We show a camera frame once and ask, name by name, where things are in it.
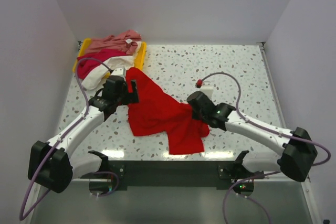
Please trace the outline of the magenta t shirt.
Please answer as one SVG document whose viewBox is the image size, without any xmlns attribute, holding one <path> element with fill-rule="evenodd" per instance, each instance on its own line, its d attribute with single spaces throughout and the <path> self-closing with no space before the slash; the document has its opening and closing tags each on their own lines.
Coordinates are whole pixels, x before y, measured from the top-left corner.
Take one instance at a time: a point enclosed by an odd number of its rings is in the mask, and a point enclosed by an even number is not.
<svg viewBox="0 0 336 224">
<path fill-rule="evenodd" d="M 119 56 L 128 56 L 125 52 L 116 50 L 116 49 L 102 49 L 99 52 L 93 52 L 81 57 L 78 57 L 77 60 L 83 59 L 78 66 L 78 77 L 83 80 L 95 67 L 99 66 L 100 63 L 95 61 L 95 59 L 105 62 L 110 58 L 115 58 Z"/>
</svg>

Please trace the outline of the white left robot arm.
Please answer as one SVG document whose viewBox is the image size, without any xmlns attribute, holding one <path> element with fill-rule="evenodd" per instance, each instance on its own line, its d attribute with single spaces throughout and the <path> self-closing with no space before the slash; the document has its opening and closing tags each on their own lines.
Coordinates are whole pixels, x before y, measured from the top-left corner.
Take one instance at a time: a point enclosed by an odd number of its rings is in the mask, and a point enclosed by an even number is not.
<svg viewBox="0 0 336 224">
<path fill-rule="evenodd" d="M 106 155 L 89 151 L 85 156 L 72 155 L 84 139 L 121 105 L 139 102 L 136 80 L 110 76 L 96 94 L 86 99 L 84 110 L 63 131 L 46 142 L 37 141 L 31 148 L 28 179 L 56 193 L 63 192 L 73 179 L 87 174 L 103 178 L 111 172 Z"/>
</svg>

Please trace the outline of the dusty pink t shirt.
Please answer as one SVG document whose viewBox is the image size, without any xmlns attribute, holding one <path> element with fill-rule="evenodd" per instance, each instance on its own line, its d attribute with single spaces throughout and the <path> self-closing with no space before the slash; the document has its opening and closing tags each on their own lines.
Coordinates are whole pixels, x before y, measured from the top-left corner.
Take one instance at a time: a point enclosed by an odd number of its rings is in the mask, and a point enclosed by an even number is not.
<svg viewBox="0 0 336 224">
<path fill-rule="evenodd" d="M 93 38 L 85 50 L 85 54 L 96 53 L 103 49 L 114 49 L 124 52 L 127 55 L 133 55 L 138 48 L 138 44 L 141 43 L 141 35 L 130 29 L 117 36 L 110 35 L 105 38 Z"/>
</svg>

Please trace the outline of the white t shirt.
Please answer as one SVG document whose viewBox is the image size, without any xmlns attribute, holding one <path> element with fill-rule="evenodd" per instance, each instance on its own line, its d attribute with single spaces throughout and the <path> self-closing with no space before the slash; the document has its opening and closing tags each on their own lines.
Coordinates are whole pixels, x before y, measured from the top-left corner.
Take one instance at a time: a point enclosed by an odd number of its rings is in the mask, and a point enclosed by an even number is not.
<svg viewBox="0 0 336 224">
<path fill-rule="evenodd" d="M 115 58 L 110 58 L 103 62 L 109 69 L 113 70 L 116 68 L 125 67 L 128 70 L 131 67 L 134 67 L 134 57 L 133 56 L 119 56 Z M 82 86 L 86 90 L 95 89 L 102 79 L 106 77 L 110 70 L 100 63 L 99 66 L 95 67 L 83 80 Z"/>
</svg>

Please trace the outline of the red t shirt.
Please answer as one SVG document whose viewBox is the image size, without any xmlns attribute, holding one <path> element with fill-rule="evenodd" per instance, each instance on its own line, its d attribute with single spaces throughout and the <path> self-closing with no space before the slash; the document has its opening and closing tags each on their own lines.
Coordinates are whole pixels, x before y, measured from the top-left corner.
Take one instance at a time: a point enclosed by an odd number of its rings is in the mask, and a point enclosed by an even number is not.
<svg viewBox="0 0 336 224">
<path fill-rule="evenodd" d="M 209 135 L 207 124 L 192 118 L 190 105 L 163 92 L 138 68 L 127 70 L 126 81 L 137 83 L 139 102 L 128 105 L 128 121 L 134 136 L 167 133 L 169 153 L 186 155 L 204 152 L 202 138 Z"/>
</svg>

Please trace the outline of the yellow plastic tray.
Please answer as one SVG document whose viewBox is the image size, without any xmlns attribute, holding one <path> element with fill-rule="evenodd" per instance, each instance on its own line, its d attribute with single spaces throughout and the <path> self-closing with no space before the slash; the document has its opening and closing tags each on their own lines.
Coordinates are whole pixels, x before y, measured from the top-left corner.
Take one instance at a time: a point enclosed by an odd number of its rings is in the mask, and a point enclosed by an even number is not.
<svg viewBox="0 0 336 224">
<path fill-rule="evenodd" d="M 86 38 L 85 40 L 80 42 L 77 58 L 82 57 L 85 54 L 85 50 L 90 46 L 91 42 L 91 38 Z M 143 68 L 146 46 L 146 42 L 142 41 L 141 45 L 138 46 L 137 53 L 134 58 L 134 66 L 140 70 L 142 70 Z"/>
</svg>

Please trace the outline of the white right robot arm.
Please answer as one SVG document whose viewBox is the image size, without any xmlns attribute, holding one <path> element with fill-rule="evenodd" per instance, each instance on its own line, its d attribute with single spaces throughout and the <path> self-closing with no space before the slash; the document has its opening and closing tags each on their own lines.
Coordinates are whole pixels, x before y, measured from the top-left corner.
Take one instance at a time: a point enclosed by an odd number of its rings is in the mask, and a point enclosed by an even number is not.
<svg viewBox="0 0 336 224">
<path fill-rule="evenodd" d="M 259 120 L 252 121 L 235 107 L 226 103 L 215 105 L 201 91 L 187 98 L 192 107 L 193 118 L 208 126 L 245 136 L 273 151 L 270 153 L 247 153 L 234 165 L 234 173 L 246 178 L 257 172 L 282 172 L 290 179 L 303 182 L 318 154 L 305 129 L 294 131 L 275 127 Z"/>
</svg>

